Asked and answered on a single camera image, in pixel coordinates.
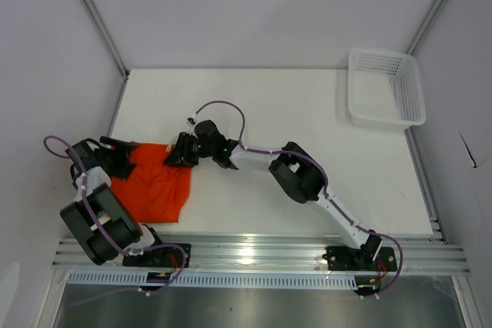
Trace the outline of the orange shorts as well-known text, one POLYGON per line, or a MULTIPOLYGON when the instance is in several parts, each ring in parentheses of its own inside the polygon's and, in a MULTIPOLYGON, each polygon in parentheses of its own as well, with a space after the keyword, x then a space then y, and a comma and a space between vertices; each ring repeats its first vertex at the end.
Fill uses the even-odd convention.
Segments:
POLYGON ((191 169, 169 167, 170 152, 163 144, 139 144, 129 163, 135 167, 126 179, 111 177, 111 190, 139 223, 170 224, 179 221, 191 190, 191 169))

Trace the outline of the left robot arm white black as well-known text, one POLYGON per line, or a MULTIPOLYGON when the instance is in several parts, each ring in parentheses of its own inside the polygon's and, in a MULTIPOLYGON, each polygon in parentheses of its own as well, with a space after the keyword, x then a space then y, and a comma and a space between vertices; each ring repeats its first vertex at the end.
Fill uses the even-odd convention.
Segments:
POLYGON ((119 255, 161 265, 167 248, 152 227, 140 224, 111 189, 114 180, 129 179, 135 166, 130 153, 137 147, 124 141, 86 138, 67 148, 75 199, 60 211, 62 220, 89 257, 102 265, 119 255))

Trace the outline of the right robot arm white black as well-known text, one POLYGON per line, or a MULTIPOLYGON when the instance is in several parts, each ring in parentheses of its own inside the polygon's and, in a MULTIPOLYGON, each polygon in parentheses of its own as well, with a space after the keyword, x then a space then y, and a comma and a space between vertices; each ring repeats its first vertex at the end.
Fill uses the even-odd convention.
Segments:
POLYGON ((181 132, 164 160, 169 167, 195 167, 210 158, 224 169, 269 172, 285 194, 299 204, 313 204, 337 228, 342 248, 352 263, 368 269, 378 261, 381 236, 364 229, 337 199, 324 169, 298 144, 289 141, 280 149, 247 147, 241 139, 227 139, 211 120, 194 123, 191 133, 181 132))

